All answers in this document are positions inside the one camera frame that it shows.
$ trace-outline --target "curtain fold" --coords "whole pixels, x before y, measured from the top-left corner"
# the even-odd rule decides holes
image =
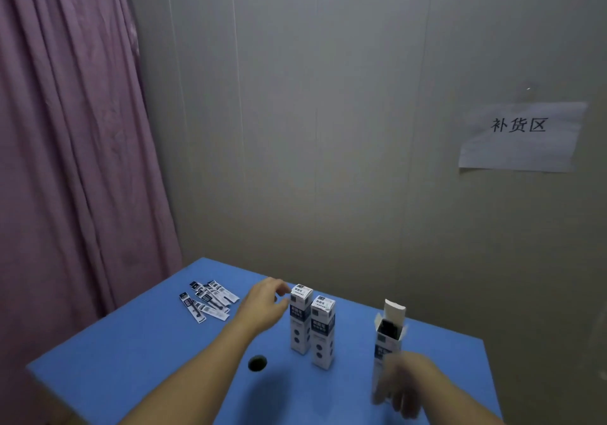
[[[181,268],[137,55],[126,0],[0,0],[0,410],[15,423],[40,419],[27,362]]]

